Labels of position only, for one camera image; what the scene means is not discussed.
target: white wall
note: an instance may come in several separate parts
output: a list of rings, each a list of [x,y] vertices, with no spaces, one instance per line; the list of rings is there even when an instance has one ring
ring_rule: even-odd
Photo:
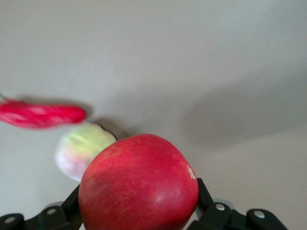
[[[1,94],[158,134],[213,197],[306,228],[307,1],[0,1],[0,52]],[[53,161],[70,128],[0,123],[0,216],[75,188]]]

